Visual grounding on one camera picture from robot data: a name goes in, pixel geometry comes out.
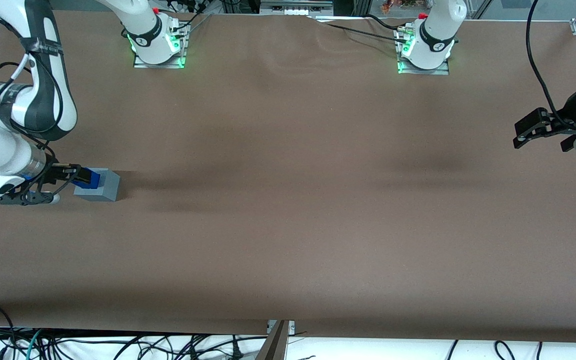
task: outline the gray box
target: gray box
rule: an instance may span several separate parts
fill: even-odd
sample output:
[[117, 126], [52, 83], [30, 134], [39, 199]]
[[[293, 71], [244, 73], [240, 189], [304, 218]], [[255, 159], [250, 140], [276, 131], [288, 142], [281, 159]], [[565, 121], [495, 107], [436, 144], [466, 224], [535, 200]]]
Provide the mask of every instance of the gray box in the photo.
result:
[[109, 168], [89, 167], [88, 169], [99, 174], [99, 187], [96, 189], [82, 189], [76, 186], [75, 196], [87, 201], [117, 201], [120, 176]]

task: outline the brown paper tabletop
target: brown paper tabletop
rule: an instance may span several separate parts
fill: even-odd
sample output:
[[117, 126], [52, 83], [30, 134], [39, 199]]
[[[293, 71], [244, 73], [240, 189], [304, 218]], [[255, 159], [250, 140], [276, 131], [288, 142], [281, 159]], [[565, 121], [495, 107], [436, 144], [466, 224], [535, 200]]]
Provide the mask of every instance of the brown paper tabletop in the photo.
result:
[[[576, 341], [576, 152], [512, 146], [547, 104], [524, 22], [464, 23], [424, 76], [303, 16], [211, 16], [185, 69], [134, 69], [114, 14], [55, 15], [78, 124], [52, 148], [121, 199], [0, 205], [16, 325]], [[532, 38], [561, 107], [576, 36]], [[0, 27], [0, 63], [22, 54]]]

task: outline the green cable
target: green cable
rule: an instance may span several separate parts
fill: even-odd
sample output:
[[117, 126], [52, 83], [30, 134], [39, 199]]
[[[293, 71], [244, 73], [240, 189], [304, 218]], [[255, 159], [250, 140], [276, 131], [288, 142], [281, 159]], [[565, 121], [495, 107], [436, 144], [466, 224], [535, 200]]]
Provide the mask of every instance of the green cable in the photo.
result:
[[39, 333], [41, 333], [41, 328], [37, 330], [37, 332], [32, 335], [32, 339], [30, 339], [30, 344], [28, 344], [28, 352], [25, 353], [25, 360], [30, 360], [30, 353], [33, 351], [33, 344], [37, 341], [37, 337], [39, 337]]

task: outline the black strap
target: black strap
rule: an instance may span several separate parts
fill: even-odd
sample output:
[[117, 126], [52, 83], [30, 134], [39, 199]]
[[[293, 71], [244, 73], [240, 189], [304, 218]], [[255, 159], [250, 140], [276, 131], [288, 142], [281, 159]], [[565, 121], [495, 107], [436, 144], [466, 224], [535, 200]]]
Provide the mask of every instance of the black strap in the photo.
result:
[[59, 54], [64, 54], [62, 44], [57, 41], [52, 41], [51, 39], [34, 37], [19, 38], [19, 41], [26, 53], [41, 53], [54, 55], [55, 57]]
[[133, 34], [132, 32], [126, 30], [126, 32], [128, 32], [128, 36], [130, 36], [130, 38], [132, 39], [132, 41], [137, 44], [138, 46], [142, 46], [142, 47], [147, 47], [151, 45], [151, 42], [158, 36], [160, 36], [160, 33], [162, 32], [162, 18], [160, 18], [159, 16], [155, 16], [155, 18], [157, 19], [157, 23], [155, 25], [155, 27], [152, 28], [152, 30], [150, 30], [149, 32], [146, 32], [144, 34]]
[[432, 37], [426, 30], [426, 21], [423, 21], [421, 26], [419, 26], [419, 34], [421, 34], [421, 39], [423, 39], [424, 43], [428, 44], [430, 51], [433, 53], [442, 52], [455, 38], [455, 36], [452, 36], [450, 39], [438, 39]]

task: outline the metal mounting plate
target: metal mounting plate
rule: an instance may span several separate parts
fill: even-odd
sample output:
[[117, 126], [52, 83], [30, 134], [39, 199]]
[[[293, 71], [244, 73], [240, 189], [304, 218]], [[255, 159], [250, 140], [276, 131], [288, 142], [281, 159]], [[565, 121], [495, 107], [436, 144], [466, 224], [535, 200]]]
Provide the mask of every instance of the metal mounting plate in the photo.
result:
[[188, 54], [188, 39], [190, 38], [190, 26], [186, 26], [179, 30], [181, 37], [179, 38], [179, 50], [178, 53], [172, 55], [170, 59], [165, 62], [158, 64], [149, 64], [144, 62], [142, 59], [135, 54], [134, 62], [132, 64], [133, 68], [136, 69], [183, 69], [186, 67], [186, 55]]
[[[270, 334], [270, 332], [273, 330], [276, 323], [277, 323], [277, 320], [268, 320], [268, 324], [266, 325], [266, 328], [265, 328], [265, 333]], [[288, 335], [295, 335], [295, 321], [294, 320], [288, 321], [288, 328], [289, 328]]]
[[[395, 35], [395, 39], [404, 39], [402, 33], [397, 30], [393, 30], [393, 34]], [[397, 50], [397, 71], [400, 74], [448, 75], [450, 73], [448, 68], [448, 59], [443, 60], [443, 63], [441, 63], [438, 68], [426, 70], [414, 66], [409, 59], [402, 56], [404, 44], [397, 42], [395, 43], [395, 48]]]

